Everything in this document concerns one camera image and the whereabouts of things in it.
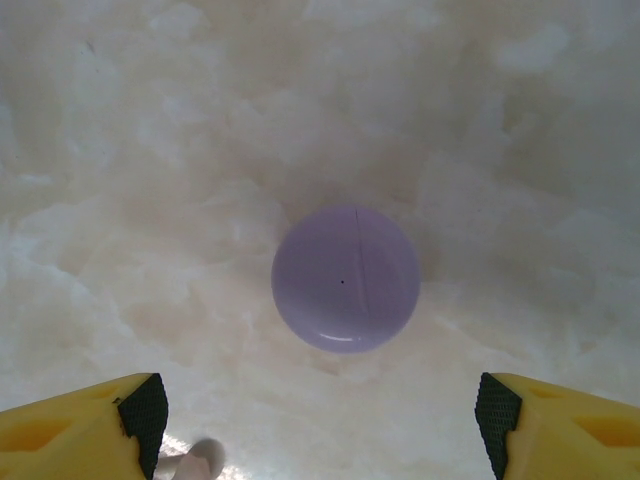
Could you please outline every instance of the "textured black grip pad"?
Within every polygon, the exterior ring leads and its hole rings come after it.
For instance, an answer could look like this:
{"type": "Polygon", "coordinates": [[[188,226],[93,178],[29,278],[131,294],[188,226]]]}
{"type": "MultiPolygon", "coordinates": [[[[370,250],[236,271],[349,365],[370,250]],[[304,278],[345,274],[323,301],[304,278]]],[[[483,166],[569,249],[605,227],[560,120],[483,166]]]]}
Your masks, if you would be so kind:
{"type": "Polygon", "coordinates": [[[118,413],[129,437],[136,437],[140,445],[138,463],[147,480],[153,480],[167,427],[169,404],[160,374],[154,373],[138,389],[122,400],[118,413]]]}
{"type": "Polygon", "coordinates": [[[491,468],[498,480],[504,479],[509,461],[507,433],[518,426],[522,398],[505,387],[491,374],[483,373],[476,402],[476,421],[489,455],[491,468]]]}

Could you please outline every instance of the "purple ball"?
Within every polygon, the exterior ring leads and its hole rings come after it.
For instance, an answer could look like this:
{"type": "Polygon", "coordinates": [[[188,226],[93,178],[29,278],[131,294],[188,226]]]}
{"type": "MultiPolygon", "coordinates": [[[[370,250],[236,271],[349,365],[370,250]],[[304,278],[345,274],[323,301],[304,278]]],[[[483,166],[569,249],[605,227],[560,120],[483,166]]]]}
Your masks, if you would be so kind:
{"type": "Polygon", "coordinates": [[[420,293],[418,256],[384,215],[355,206],[320,210],[296,225],[271,270],[289,328],[335,353],[372,350],[407,324],[420,293]]]}

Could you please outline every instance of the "black rubber pad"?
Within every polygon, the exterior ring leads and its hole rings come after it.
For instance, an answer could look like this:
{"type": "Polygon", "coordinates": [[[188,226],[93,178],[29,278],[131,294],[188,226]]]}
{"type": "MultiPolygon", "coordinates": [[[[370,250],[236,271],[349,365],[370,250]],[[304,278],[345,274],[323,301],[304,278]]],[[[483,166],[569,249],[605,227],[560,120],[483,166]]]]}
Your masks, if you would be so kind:
{"type": "Polygon", "coordinates": [[[522,398],[505,387],[491,374],[483,373],[476,402],[476,421],[489,455],[491,468],[498,480],[504,479],[509,456],[507,433],[518,426],[522,398]]]}
{"type": "Polygon", "coordinates": [[[118,413],[128,437],[136,437],[140,445],[138,463],[147,480],[153,480],[167,427],[169,404],[160,374],[154,373],[140,387],[122,400],[118,413]]]}

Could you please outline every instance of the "yellow plastic part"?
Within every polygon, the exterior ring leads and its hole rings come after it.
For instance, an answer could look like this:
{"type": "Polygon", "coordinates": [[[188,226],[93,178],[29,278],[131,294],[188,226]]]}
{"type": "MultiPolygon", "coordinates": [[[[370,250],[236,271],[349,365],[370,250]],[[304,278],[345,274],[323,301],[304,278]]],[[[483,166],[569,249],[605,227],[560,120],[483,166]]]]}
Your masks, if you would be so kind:
{"type": "Polygon", "coordinates": [[[511,374],[522,398],[505,480],[640,480],[640,409],[511,374]]]}
{"type": "Polygon", "coordinates": [[[144,480],[118,404],[142,373],[0,413],[1,480],[144,480]]]}

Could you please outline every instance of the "lavender plastic ball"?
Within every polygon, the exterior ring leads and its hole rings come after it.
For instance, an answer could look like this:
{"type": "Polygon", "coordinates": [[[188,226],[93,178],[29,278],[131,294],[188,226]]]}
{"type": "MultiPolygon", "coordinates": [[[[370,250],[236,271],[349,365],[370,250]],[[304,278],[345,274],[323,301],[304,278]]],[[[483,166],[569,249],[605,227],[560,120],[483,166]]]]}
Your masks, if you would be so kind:
{"type": "Polygon", "coordinates": [[[322,350],[359,353],[407,324],[420,292],[411,242],[384,215],[331,207],[303,219],[280,245],[271,271],[289,328],[322,350]]]}

